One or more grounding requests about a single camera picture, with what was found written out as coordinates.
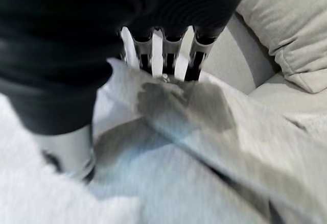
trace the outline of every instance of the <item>black fabric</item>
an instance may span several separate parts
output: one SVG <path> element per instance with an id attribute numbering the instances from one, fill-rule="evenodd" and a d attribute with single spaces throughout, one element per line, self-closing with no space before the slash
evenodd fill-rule
<path id="1" fill-rule="evenodd" d="M 23 124 L 62 134 L 91 123 L 122 26 L 223 26 L 240 0 L 0 0 L 0 92 Z"/>

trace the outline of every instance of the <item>black sleeve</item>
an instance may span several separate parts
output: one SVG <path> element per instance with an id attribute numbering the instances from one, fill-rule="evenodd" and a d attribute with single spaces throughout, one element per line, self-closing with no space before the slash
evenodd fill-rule
<path id="1" fill-rule="evenodd" d="M 117 30 L 156 0 L 0 0 L 0 92 L 32 132 L 64 134 L 91 123 L 111 76 Z"/>

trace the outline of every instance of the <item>white blanket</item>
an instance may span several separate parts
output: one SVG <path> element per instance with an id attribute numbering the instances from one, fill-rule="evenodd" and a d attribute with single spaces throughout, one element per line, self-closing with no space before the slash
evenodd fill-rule
<path id="1" fill-rule="evenodd" d="M 327 223 L 326 116 L 110 62 L 88 186 L 44 165 L 0 96 L 0 223 Z"/>

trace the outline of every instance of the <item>gray cushion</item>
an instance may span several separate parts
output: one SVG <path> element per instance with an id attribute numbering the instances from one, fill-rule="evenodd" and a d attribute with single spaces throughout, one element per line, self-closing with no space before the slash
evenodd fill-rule
<path id="1" fill-rule="evenodd" d="M 307 92 L 327 88 L 327 0 L 242 0 L 238 12 Z"/>
<path id="2" fill-rule="evenodd" d="M 193 36 L 193 30 L 189 28 L 181 49 L 185 57 L 189 56 Z M 219 36 L 203 67 L 204 71 L 246 94 L 267 81 L 278 69 L 268 56 L 268 50 L 235 15 Z"/>
<path id="3" fill-rule="evenodd" d="M 281 73 L 257 88 L 250 97 L 282 113 L 327 112 L 327 89 L 317 94 L 309 94 L 285 80 Z"/>

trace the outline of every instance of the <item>beige pillow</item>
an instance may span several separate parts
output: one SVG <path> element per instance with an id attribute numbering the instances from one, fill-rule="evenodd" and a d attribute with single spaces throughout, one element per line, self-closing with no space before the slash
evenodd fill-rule
<path id="1" fill-rule="evenodd" d="M 310 93 L 327 88 L 327 0 L 242 0 L 237 11 L 287 80 Z"/>

